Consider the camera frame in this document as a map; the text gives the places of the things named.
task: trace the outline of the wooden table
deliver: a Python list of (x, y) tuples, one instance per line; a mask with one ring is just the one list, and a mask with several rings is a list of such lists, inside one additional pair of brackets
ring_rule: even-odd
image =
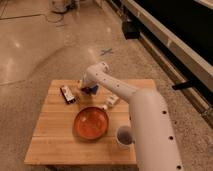
[[(125, 80), (140, 88), (155, 88), (153, 80)], [(120, 100), (107, 111), (109, 129), (106, 136), (96, 142), (86, 143), (73, 133), (77, 113), (86, 107), (102, 107), (112, 94), (99, 88), (97, 95), (86, 95), (77, 89), (77, 80), (53, 80), (41, 110), (25, 164), (30, 165), (97, 165), (136, 164), (133, 145), (122, 150), (115, 140), (115, 131), (121, 125), (129, 125), (128, 104)], [(77, 96), (77, 102), (67, 105), (59, 87), (68, 85)]]

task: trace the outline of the white cup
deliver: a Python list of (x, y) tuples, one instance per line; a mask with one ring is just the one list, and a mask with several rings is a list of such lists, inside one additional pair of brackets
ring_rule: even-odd
[(118, 146), (122, 149), (128, 149), (132, 144), (131, 128), (127, 125), (119, 127), (115, 134)]

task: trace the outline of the speckled floor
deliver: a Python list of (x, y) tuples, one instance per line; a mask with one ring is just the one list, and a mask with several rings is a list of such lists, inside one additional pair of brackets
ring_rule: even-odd
[[(1, 14), (4, 2), (0, 2)], [(47, 0), (10, 0), (2, 17), (38, 13), (60, 19), (49, 12)], [(112, 54), (100, 55), (109, 48)], [(49, 84), (53, 79), (80, 79), (89, 65), (99, 61), (106, 61), (117, 78), (154, 79), (168, 102), (185, 170), (213, 170), (213, 131), (182, 93), (172, 90), (173, 83), (147, 50), (137, 40), (124, 39), (121, 21), (110, 7), (104, 4), (102, 10), (85, 0), (80, 11), (69, 11), (55, 24), (44, 16), (0, 21), (1, 171), (48, 170), (23, 161)], [(127, 166), (71, 169), (136, 170)]]

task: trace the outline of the bowl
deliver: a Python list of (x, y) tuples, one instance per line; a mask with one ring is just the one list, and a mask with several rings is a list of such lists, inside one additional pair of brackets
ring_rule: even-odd
[(106, 112), (98, 107), (87, 107), (75, 118), (74, 130), (86, 140), (96, 140), (108, 130), (109, 118)]

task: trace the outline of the black cable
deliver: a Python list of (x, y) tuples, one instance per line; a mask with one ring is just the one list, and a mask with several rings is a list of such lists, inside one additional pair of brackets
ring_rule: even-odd
[(0, 20), (11, 20), (11, 19), (18, 19), (18, 18), (28, 18), (28, 17), (37, 17), (37, 16), (44, 16), (45, 20), (49, 23), (58, 23), (64, 19), (64, 15), (60, 14), (61, 17), (58, 20), (50, 20), (48, 19), (46, 14), (32, 14), (32, 15), (21, 15), (21, 16), (15, 16), (15, 17), (6, 17), (6, 18), (0, 18)]
[(4, 8), (3, 8), (2, 13), (1, 13), (1, 16), (0, 16), (0, 19), (1, 19), (1, 17), (3, 16), (3, 14), (4, 14), (4, 11), (5, 11), (6, 7), (7, 7), (7, 4), (8, 4), (8, 0), (6, 0), (6, 3), (5, 3), (5, 5), (4, 5)]
[(61, 17), (58, 19), (58, 20), (50, 20), (48, 19), (48, 16), (46, 14), (32, 14), (32, 15), (21, 15), (21, 16), (15, 16), (15, 17), (6, 17), (6, 18), (2, 18), (3, 14), (4, 14), (4, 11), (7, 7), (7, 4), (8, 4), (8, 1), (9, 0), (6, 0), (6, 3), (4, 5), (4, 8), (3, 8), (3, 11), (1, 13), (1, 16), (0, 16), (0, 20), (11, 20), (11, 19), (19, 19), (19, 18), (28, 18), (28, 17), (37, 17), (37, 16), (44, 16), (45, 20), (49, 23), (58, 23), (60, 21), (62, 21), (64, 19), (64, 15), (63, 14), (59, 14)]

